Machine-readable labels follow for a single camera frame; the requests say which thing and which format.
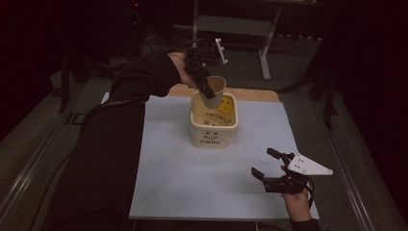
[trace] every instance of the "black cable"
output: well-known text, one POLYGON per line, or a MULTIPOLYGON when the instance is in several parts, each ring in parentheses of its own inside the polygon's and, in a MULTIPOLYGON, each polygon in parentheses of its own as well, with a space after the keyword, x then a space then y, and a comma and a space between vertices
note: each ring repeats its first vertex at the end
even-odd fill
POLYGON ((315 184, 311 179, 309 179, 309 184, 311 187, 306 185, 306 190, 309 191, 310 199, 309 199, 309 208, 312 208, 313 201, 315 199, 315 184))
POLYGON ((173 36, 173 38, 174 38, 174 39, 179 38, 179 37, 181 37, 181 36, 183 36, 183 35, 188 34, 189 32, 192 32, 192 29, 189 29, 189 30, 187 30, 187 31, 185 31, 185 32, 182 32, 182 33, 178 34, 178 35, 175 35, 175 36, 173 36))
POLYGON ((127 100, 110 101, 110 102, 106 102, 104 104, 100 104, 100 105, 94 107, 92 110, 90 110, 90 112, 85 116, 85 118, 84 118, 84 120, 83 120, 83 122, 81 124, 80 133, 82 133, 82 131, 84 131, 85 127, 87 127, 90 120, 96 114, 98 114, 98 113, 100 113, 102 111, 105 111, 105 110, 111 109, 111 108, 120 108, 120 107, 129 106, 129 105, 142 104, 142 103, 145 103, 147 100, 148 100, 148 98, 145 98, 142 101, 127 99, 127 100))
POLYGON ((63 164, 64 164, 64 163, 68 160, 68 158, 71 156, 71 153, 72 153, 72 152, 69 152, 68 155, 66 155, 66 156, 64 157, 64 159, 63 159, 63 160, 60 162, 60 164, 58 165, 57 169, 56 169, 56 170, 54 171, 54 173, 52 174, 51 179, 49 180, 48 185, 47 185, 47 187, 46 187, 44 193, 42 194, 41 200, 39 201, 39 204, 38 204, 38 206, 37 206, 36 212, 34 213, 33 219, 31 220, 31 224, 30 224, 30 227, 29 227, 29 229, 28 229, 29 231, 32 231, 33 228, 34 228, 34 225, 36 224, 39 211, 41 210, 41 207, 42 207, 42 203, 44 202, 45 196, 47 195, 47 193, 48 193, 48 191, 49 191, 49 189, 50 189, 50 187, 51 187, 51 184, 52 184, 52 182, 53 182, 55 176, 56 176, 57 173, 60 171, 60 168, 63 166, 63 164))

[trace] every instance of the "paper cup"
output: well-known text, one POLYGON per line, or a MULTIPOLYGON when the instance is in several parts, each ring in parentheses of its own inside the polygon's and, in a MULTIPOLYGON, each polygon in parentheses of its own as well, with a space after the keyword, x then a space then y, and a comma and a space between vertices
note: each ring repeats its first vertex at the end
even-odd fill
POLYGON ((216 109, 219 107, 222 101, 222 95, 224 94, 224 89, 226 86, 226 82, 224 78, 219 76, 208 76, 207 77, 208 84, 210 88, 213 89, 214 94, 216 97, 208 99, 205 94, 200 92, 201 98, 204 102, 204 105, 209 109, 216 109))

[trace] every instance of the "white paper sheet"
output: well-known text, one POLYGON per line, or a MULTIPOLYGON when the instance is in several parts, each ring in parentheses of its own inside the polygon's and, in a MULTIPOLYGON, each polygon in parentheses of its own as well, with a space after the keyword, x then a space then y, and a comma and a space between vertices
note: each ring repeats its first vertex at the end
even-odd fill
MULTIPOLYGON (((256 167, 280 177, 283 164, 267 154, 297 152, 282 103, 238 101, 240 131, 225 149, 190 142, 188 97, 151 97, 130 218, 260 220, 287 218, 279 193, 266 193, 256 167)), ((315 205, 312 216, 319 218, 315 205)))

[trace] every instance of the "yellow container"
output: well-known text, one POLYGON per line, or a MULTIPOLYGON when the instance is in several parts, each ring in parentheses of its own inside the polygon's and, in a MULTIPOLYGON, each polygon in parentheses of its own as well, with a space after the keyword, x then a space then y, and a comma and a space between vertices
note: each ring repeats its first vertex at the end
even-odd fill
POLYGON ((239 131, 237 102, 224 93, 216 109, 204 105, 197 91, 191 97, 191 144, 200 148, 226 148, 239 131))

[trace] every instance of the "black fabric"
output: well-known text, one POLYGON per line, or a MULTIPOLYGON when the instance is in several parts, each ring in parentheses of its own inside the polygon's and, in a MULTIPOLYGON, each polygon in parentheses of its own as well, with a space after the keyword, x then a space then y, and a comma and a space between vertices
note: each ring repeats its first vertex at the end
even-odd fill
POLYGON ((309 219, 306 221, 294 222, 291 220, 293 231, 321 231, 319 223, 316 219, 309 219))
MULTIPOLYGON (((180 75, 166 52, 134 58, 113 83, 109 100, 166 96, 180 75)), ((139 166, 144 104, 96 114, 82 132, 54 191, 41 230, 127 230, 139 166)))

